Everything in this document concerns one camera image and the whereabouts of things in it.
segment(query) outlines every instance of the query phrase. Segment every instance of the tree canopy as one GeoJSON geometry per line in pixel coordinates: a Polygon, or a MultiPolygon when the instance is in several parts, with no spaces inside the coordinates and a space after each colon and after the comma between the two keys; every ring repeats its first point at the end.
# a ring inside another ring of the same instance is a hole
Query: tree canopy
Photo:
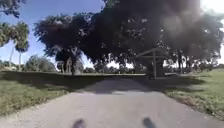
{"type": "MultiPolygon", "coordinates": [[[[222,17],[202,12],[199,0],[104,2],[99,13],[49,16],[38,22],[35,35],[45,44],[45,53],[57,56],[63,52],[72,62],[84,53],[101,69],[111,61],[121,66],[135,64],[136,54],[152,48],[169,53],[167,58],[180,67],[184,61],[191,67],[220,57],[222,17]]],[[[137,61],[152,69],[150,59],[137,61]]],[[[156,63],[158,68],[163,61],[156,63]]]]}

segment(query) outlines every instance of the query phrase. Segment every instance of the pole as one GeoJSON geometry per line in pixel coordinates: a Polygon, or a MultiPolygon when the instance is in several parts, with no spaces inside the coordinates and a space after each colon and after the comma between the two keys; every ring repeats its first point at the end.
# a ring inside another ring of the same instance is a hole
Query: pole
{"type": "Polygon", "coordinates": [[[156,51],[153,51],[153,79],[156,79],[156,51]]]}

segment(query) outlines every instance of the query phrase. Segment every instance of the sky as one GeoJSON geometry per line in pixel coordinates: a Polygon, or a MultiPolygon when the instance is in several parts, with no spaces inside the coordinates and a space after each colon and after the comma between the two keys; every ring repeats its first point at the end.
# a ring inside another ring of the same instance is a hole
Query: sky
{"type": "MultiPolygon", "coordinates": [[[[203,9],[213,9],[218,13],[224,13],[224,0],[202,0],[203,9]]],[[[61,13],[72,15],[75,12],[99,12],[103,6],[102,0],[26,0],[26,4],[22,4],[19,8],[20,18],[13,16],[0,16],[0,22],[9,22],[16,24],[18,21],[24,21],[29,25],[30,34],[28,41],[30,48],[28,52],[22,55],[22,63],[25,63],[31,55],[44,55],[44,45],[38,41],[38,38],[33,34],[34,23],[43,20],[49,15],[59,15],[61,13]]],[[[0,59],[9,60],[10,52],[13,48],[13,43],[10,42],[0,48],[0,59]]],[[[219,63],[224,63],[224,47],[221,49],[222,58],[219,63]]],[[[84,67],[92,67],[90,61],[85,56],[82,56],[84,67]]],[[[14,52],[12,61],[16,64],[19,62],[19,53],[14,52]]],[[[114,62],[108,66],[117,67],[114,62]]]]}

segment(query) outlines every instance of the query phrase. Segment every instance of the green grass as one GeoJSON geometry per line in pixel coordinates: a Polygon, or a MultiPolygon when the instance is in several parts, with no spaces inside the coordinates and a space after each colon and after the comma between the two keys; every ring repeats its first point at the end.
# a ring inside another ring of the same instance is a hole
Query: green grass
{"type": "Polygon", "coordinates": [[[201,112],[224,120],[224,70],[200,73],[194,78],[203,82],[191,85],[192,91],[176,88],[164,89],[164,92],[201,112]]]}
{"type": "Polygon", "coordinates": [[[104,77],[0,72],[0,116],[44,103],[104,77]]]}

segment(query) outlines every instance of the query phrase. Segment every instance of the paved path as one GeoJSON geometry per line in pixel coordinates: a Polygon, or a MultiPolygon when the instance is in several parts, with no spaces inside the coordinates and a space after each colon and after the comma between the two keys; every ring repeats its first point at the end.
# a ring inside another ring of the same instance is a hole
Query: paved path
{"type": "Polygon", "coordinates": [[[131,80],[105,80],[0,119],[0,128],[224,128],[131,80]]]}

